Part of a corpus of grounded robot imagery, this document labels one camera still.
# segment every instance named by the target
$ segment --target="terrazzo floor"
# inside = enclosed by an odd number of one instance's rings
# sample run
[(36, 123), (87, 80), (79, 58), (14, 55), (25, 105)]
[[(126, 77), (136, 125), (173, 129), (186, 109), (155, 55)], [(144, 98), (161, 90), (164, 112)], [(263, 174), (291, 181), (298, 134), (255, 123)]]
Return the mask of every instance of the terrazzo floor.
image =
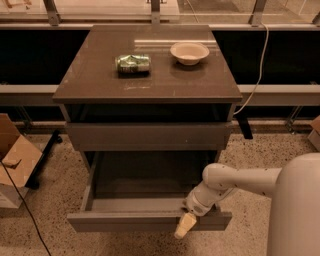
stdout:
[[(47, 135), (28, 136), (43, 145)], [(40, 188), (29, 191), (26, 202), (33, 212), (43, 239), (57, 255), (266, 255), (270, 199), (238, 191), (221, 202), (222, 211), (233, 218), (225, 231), (190, 232), (176, 240), (169, 232), (76, 233), (66, 220), (78, 212), (88, 172), (66, 135), (55, 144), (40, 175)], [(281, 167), (290, 159), (315, 148), (307, 134), (255, 133), (245, 140), (231, 135), (220, 162), (236, 168)], [(0, 255), (47, 255), (24, 206), (0, 209)]]

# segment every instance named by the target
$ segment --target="black cable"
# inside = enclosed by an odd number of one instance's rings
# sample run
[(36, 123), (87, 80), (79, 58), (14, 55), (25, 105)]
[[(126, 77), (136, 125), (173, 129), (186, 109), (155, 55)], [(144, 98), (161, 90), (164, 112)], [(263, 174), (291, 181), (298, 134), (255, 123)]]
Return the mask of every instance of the black cable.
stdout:
[(37, 223), (36, 223), (36, 221), (35, 221), (35, 219), (34, 219), (34, 217), (33, 217), (32, 213), (31, 213), (31, 211), (29, 210), (29, 207), (28, 207), (28, 205), (27, 205), (26, 201), (24, 200), (23, 196), (20, 194), (20, 192), (19, 192), (19, 190), (18, 190), (18, 188), (17, 188), (16, 184), (14, 183), (13, 179), (11, 178), (11, 176), (10, 176), (10, 174), (9, 174), (9, 172), (8, 172), (8, 170), (7, 170), (7, 168), (6, 168), (6, 166), (4, 165), (4, 163), (3, 163), (1, 160), (0, 160), (0, 163), (2, 164), (2, 166), (3, 166), (4, 170), (6, 171), (6, 173), (7, 173), (8, 177), (9, 177), (10, 181), (12, 182), (12, 184), (13, 184), (13, 186), (14, 186), (14, 188), (15, 188), (15, 190), (17, 191), (17, 193), (18, 193), (18, 195), (20, 196), (20, 198), (21, 198), (21, 200), (22, 200), (23, 204), (25, 205), (25, 207), (26, 207), (26, 209), (27, 209), (27, 211), (28, 211), (28, 213), (29, 213), (29, 215), (30, 215), (30, 217), (31, 217), (32, 221), (33, 221), (34, 227), (35, 227), (35, 228), (36, 228), (36, 230), (37, 230), (37, 233), (38, 233), (38, 236), (39, 236), (39, 238), (40, 238), (41, 243), (43, 244), (44, 248), (46, 249), (46, 251), (47, 251), (48, 255), (49, 255), (49, 256), (51, 256), (51, 253), (50, 253), (50, 251), (49, 251), (49, 249), (48, 249), (47, 245), (45, 244), (45, 242), (44, 242), (44, 241), (43, 241), (43, 239), (42, 239), (42, 236), (41, 236), (41, 234), (40, 234), (40, 231), (39, 231), (38, 225), (37, 225)]

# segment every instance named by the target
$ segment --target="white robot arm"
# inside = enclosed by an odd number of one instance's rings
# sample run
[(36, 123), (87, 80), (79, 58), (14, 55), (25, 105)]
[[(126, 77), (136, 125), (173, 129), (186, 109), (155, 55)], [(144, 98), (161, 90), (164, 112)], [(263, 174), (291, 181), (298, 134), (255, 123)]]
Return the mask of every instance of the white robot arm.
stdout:
[(272, 198), (268, 256), (320, 255), (320, 153), (299, 156), (282, 169), (233, 169), (210, 164), (187, 196), (175, 236), (182, 238), (234, 189)]

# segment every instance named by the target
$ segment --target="green can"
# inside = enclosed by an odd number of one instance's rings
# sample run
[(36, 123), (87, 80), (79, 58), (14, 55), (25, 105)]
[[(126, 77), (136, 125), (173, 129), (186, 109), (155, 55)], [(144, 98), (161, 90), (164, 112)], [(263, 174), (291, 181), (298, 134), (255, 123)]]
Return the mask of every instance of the green can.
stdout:
[(149, 54), (120, 55), (115, 62), (119, 73), (149, 72), (151, 66)]

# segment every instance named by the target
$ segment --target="small bowl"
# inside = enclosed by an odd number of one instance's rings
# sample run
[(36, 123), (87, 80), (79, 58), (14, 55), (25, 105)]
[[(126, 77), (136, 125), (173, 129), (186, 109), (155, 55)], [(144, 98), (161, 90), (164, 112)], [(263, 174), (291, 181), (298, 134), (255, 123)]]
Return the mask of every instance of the small bowl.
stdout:
[(175, 43), (171, 46), (171, 54), (178, 59), (178, 61), (187, 66), (195, 65), (200, 60), (206, 58), (210, 51), (208, 47), (201, 43)]

